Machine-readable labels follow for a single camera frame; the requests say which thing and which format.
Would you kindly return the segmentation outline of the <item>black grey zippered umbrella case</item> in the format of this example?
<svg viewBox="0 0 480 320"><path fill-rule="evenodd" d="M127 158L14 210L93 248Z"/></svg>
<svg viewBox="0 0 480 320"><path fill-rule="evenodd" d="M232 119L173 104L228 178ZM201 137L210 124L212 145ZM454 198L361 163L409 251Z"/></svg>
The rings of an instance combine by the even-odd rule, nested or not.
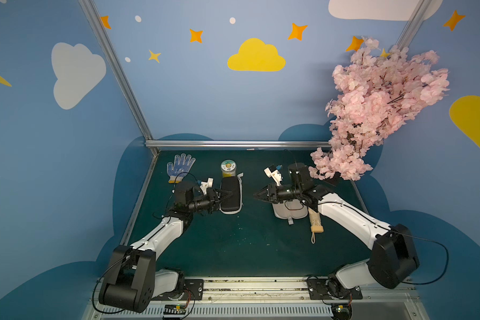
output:
<svg viewBox="0 0 480 320"><path fill-rule="evenodd" d="M223 177L221 180L221 197L219 210L227 215L234 215L243 206L243 173L236 176Z"/></svg>

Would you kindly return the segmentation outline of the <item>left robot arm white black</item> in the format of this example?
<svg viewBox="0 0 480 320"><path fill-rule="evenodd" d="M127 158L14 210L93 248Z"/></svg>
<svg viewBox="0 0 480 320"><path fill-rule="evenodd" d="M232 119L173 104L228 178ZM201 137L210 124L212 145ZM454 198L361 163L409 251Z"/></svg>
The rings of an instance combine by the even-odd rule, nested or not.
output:
<svg viewBox="0 0 480 320"><path fill-rule="evenodd" d="M124 310L141 313L154 298L164 294L171 298L191 298L184 274L170 269L158 271L157 260L188 230L195 213L217 211L231 197L229 191L212 187L199 196L193 192L192 186L174 191L173 204L157 227L132 245L114 249L108 268L97 282L100 285L97 301L101 305L116 307L117 313Z"/></svg>

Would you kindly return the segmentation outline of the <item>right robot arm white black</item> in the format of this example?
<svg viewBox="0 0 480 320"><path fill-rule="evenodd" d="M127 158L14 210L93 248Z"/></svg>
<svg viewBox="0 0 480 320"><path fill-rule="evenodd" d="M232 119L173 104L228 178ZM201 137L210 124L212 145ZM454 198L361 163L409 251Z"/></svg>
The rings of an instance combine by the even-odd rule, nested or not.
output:
<svg viewBox="0 0 480 320"><path fill-rule="evenodd" d="M420 266L410 230L389 225L348 204L338 194L316 185L303 191L290 185L270 184L255 194L268 203L297 200L304 207L340 224L371 251L369 259L346 265L329 278L335 289L353 289L378 283L394 289Z"/></svg>

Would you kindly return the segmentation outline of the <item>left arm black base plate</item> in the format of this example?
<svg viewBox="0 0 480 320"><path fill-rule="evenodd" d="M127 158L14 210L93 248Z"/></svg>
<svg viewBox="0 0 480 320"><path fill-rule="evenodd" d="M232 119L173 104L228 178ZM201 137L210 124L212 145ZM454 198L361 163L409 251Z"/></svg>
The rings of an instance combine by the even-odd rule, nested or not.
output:
<svg viewBox="0 0 480 320"><path fill-rule="evenodd" d="M177 284L171 292L152 297L152 301L201 301L203 298L204 280L185 279L184 284Z"/></svg>

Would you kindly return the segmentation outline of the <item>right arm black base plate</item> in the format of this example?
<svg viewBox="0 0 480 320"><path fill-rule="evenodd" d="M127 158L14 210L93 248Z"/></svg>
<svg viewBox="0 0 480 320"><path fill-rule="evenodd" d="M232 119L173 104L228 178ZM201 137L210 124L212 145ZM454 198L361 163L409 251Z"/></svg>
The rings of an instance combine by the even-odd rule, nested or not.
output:
<svg viewBox="0 0 480 320"><path fill-rule="evenodd" d="M328 277L309 276L305 280L311 300L340 300L354 299L361 300L363 295L361 289L345 289L336 279Z"/></svg>

